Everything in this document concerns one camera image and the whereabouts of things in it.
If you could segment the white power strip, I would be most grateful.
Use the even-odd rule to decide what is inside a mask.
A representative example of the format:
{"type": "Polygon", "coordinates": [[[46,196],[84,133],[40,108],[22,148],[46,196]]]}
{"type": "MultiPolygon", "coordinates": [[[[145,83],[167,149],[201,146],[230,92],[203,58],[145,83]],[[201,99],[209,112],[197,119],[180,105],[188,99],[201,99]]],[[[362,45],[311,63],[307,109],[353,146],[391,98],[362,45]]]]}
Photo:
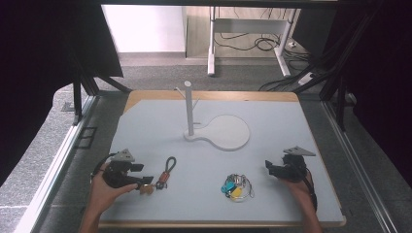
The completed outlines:
{"type": "Polygon", "coordinates": [[[305,84],[309,83],[315,77],[316,77],[316,75],[314,73],[309,72],[308,74],[306,74],[304,77],[302,77],[298,81],[298,84],[299,85],[305,85],[305,84]]]}

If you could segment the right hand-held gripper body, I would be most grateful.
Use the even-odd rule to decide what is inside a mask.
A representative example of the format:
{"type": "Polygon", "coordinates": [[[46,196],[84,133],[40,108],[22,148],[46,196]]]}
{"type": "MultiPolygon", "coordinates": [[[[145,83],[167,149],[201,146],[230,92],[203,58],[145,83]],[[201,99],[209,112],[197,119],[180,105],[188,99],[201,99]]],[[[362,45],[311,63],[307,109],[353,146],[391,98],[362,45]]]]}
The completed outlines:
{"type": "Polygon", "coordinates": [[[302,181],[307,174],[307,165],[305,163],[305,156],[315,156],[312,151],[303,149],[301,147],[293,147],[284,150],[285,155],[282,157],[283,166],[275,166],[274,168],[281,168],[283,174],[280,179],[286,179],[291,182],[302,181]]]}

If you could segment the key ring blue yellow tags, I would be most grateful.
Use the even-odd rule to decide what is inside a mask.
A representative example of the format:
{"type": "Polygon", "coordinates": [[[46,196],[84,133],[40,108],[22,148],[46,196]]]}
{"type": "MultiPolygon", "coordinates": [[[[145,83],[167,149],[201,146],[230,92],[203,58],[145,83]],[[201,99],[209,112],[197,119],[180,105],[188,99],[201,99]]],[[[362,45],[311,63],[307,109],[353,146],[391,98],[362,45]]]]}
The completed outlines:
{"type": "Polygon", "coordinates": [[[221,186],[221,193],[235,202],[255,197],[252,183],[245,175],[241,174],[228,175],[221,186]]]}

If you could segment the person's left hand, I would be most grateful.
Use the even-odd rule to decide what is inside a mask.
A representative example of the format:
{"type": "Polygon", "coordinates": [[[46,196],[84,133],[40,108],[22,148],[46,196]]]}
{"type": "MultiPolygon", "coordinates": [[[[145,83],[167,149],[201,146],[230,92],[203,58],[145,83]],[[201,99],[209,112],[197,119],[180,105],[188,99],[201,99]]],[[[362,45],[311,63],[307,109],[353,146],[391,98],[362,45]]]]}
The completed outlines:
{"type": "Polygon", "coordinates": [[[87,211],[93,214],[105,212],[121,195],[134,190],[137,185],[129,184],[119,188],[113,188],[106,184],[103,179],[107,163],[104,163],[91,180],[90,192],[87,203],[87,211]]]}

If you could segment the aluminium frame rail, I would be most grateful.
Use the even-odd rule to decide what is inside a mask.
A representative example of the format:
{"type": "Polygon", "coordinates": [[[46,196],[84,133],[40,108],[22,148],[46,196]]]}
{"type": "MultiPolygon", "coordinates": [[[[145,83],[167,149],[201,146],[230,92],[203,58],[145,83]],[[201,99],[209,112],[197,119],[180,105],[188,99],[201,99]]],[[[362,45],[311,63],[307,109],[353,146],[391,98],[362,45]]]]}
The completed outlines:
{"type": "Polygon", "coordinates": [[[336,120],[336,113],[332,108],[332,105],[328,102],[322,101],[321,105],[326,113],[329,123],[331,124],[333,131],[335,132],[338,141],[344,150],[350,166],[357,177],[360,187],[365,194],[365,197],[371,207],[378,223],[380,224],[384,233],[398,233],[393,219],[388,212],[381,196],[378,194],[375,186],[372,184],[370,177],[367,175],[358,154],[353,147],[347,133],[341,129],[341,126],[336,120]]]}
{"type": "Polygon", "coordinates": [[[79,119],[79,121],[76,121],[76,118],[73,117],[70,121],[69,128],[67,129],[58,150],[52,157],[50,164],[47,166],[48,170],[44,173],[42,181],[37,185],[36,192],[33,194],[30,203],[27,206],[24,206],[25,212],[14,233],[32,233],[34,231],[35,226],[39,222],[50,199],[52,190],[57,184],[59,175],[90,117],[91,109],[97,101],[97,97],[87,96],[86,99],[80,103],[83,117],[79,119]]]}

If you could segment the white desk frame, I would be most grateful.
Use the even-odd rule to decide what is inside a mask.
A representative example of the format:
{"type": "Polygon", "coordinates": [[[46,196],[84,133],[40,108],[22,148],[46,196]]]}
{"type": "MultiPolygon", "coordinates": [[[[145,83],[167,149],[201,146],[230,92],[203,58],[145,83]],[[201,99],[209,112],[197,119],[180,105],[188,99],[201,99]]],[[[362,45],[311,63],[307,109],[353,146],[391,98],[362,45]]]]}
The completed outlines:
{"type": "Polygon", "coordinates": [[[296,9],[291,9],[287,19],[242,19],[242,18],[219,18],[216,17],[216,8],[211,7],[210,13],[210,42],[207,59],[207,74],[215,75],[215,34],[216,33],[250,33],[250,34],[279,34],[281,42],[274,52],[285,77],[291,72],[284,58],[285,46],[287,44],[296,9]]]}

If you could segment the black curtain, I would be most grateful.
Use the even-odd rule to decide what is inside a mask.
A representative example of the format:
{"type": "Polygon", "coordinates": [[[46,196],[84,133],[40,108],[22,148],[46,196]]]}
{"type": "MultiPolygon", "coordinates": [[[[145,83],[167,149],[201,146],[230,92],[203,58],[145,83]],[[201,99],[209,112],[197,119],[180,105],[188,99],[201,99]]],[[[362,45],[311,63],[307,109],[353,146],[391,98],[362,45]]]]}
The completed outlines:
{"type": "Polygon", "coordinates": [[[340,79],[354,113],[412,185],[412,0],[383,0],[340,79]]]}
{"type": "Polygon", "coordinates": [[[122,75],[99,0],[0,0],[0,186],[81,75],[122,75]]]}

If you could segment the white key stand with pegs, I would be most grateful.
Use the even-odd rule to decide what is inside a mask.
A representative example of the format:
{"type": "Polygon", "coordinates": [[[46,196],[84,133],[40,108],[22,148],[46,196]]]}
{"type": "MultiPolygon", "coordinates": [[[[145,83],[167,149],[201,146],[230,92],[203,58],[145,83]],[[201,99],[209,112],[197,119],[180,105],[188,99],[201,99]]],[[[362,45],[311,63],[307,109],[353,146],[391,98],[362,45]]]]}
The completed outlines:
{"type": "Polygon", "coordinates": [[[176,90],[186,101],[188,129],[184,138],[189,142],[206,141],[219,150],[235,151],[243,148],[250,140],[249,125],[239,116],[220,115],[212,118],[207,124],[195,125],[193,110],[197,101],[192,99],[192,84],[184,81],[185,91],[176,90]]]}

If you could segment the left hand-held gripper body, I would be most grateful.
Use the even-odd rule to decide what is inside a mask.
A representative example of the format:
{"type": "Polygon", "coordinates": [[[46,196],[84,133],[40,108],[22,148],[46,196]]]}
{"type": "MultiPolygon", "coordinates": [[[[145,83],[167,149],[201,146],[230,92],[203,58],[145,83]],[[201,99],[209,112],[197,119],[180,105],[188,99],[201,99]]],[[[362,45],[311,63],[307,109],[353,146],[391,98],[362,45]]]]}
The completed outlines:
{"type": "Polygon", "coordinates": [[[132,184],[131,179],[137,178],[128,176],[132,164],[136,164],[135,158],[128,149],[111,153],[110,163],[103,174],[106,184],[113,188],[132,184]]]}

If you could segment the person's right hand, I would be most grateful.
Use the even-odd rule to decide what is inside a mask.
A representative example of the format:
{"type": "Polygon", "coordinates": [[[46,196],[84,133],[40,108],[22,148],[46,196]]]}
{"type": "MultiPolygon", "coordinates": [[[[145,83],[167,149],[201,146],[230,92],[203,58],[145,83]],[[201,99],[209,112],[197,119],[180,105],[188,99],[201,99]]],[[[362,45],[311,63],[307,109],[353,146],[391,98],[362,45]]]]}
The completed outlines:
{"type": "Polygon", "coordinates": [[[313,188],[312,176],[307,173],[306,178],[299,183],[281,179],[298,203],[312,204],[311,189],[313,188]]]}

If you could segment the black metal strut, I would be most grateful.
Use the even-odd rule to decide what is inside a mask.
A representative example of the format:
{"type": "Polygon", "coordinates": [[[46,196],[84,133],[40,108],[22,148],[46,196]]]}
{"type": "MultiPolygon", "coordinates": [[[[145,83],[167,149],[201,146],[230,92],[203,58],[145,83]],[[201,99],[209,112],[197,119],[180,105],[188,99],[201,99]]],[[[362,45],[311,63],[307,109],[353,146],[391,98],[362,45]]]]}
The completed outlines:
{"type": "Polygon", "coordinates": [[[345,108],[346,81],[343,76],[329,78],[320,92],[322,100],[330,100],[336,94],[335,121],[342,131],[345,131],[344,108],[345,108]]]}
{"type": "MultiPolygon", "coordinates": [[[[113,86],[123,93],[131,92],[131,89],[125,85],[115,81],[111,77],[99,75],[98,79],[103,82],[113,86]]],[[[99,87],[93,77],[88,77],[86,75],[79,75],[73,80],[73,100],[74,100],[74,125],[78,125],[83,118],[83,108],[82,108],[82,94],[81,88],[83,88],[88,95],[95,96],[99,91],[99,87]]]]}

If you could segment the green rope keychain brown clip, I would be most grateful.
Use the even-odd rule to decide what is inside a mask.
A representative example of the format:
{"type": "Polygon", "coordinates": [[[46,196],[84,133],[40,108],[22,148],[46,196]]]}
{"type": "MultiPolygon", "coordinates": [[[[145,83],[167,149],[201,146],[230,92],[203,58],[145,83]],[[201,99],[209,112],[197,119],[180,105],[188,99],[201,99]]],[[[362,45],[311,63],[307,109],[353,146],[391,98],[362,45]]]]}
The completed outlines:
{"type": "Polygon", "coordinates": [[[139,193],[151,195],[155,190],[163,190],[167,187],[167,181],[170,178],[170,173],[177,164],[177,159],[174,156],[169,156],[165,163],[165,169],[159,176],[155,184],[144,184],[139,193]]]}

